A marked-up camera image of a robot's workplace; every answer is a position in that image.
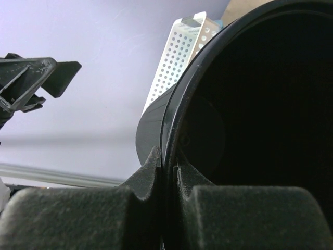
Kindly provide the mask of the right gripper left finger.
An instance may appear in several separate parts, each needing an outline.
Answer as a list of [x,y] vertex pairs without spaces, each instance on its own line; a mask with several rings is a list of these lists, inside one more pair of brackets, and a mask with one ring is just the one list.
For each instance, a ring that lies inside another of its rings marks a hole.
[[159,249],[160,172],[155,146],[117,187],[23,189],[1,214],[1,249]]

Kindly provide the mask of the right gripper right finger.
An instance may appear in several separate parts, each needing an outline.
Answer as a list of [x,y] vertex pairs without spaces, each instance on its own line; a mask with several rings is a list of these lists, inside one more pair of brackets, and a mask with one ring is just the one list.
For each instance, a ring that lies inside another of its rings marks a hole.
[[173,169],[181,249],[331,249],[332,233],[305,189],[218,186],[185,160]]

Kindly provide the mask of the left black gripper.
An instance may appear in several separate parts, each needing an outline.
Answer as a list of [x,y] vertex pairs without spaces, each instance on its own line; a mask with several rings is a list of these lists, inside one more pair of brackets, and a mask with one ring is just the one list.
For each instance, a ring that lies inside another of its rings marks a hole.
[[42,85],[53,98],[59,98],[81,68],[77,61],[57,63],[51,57],[23,58],[8,53],[1,58],[1,125],[17,111],[42,108],[46,99],[35,94]]

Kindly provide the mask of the large black plastic bucket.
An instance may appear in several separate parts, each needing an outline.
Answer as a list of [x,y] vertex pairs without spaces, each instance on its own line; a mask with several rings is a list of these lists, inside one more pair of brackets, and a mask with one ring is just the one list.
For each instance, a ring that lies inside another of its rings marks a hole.
[[174,167],[218,186],[299,187],[332,233],[332,1],[271,1],[233,21],[142,115],[161,150],[161,234],[181,249]]

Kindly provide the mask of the white perforated plastic basket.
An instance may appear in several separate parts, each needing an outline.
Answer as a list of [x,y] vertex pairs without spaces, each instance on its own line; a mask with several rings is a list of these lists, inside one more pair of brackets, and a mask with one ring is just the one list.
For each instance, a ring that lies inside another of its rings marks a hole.
[[221,30],[205,11],[174,21],[143,111],[175,85],[202,48]]

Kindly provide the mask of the light blue basket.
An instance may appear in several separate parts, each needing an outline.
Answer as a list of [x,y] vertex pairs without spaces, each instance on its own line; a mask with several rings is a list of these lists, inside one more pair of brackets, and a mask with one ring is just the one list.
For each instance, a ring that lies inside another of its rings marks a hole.
[[223,20],[221,18],[216,20],[215,22],[219,25],[221,30],[224,28]]

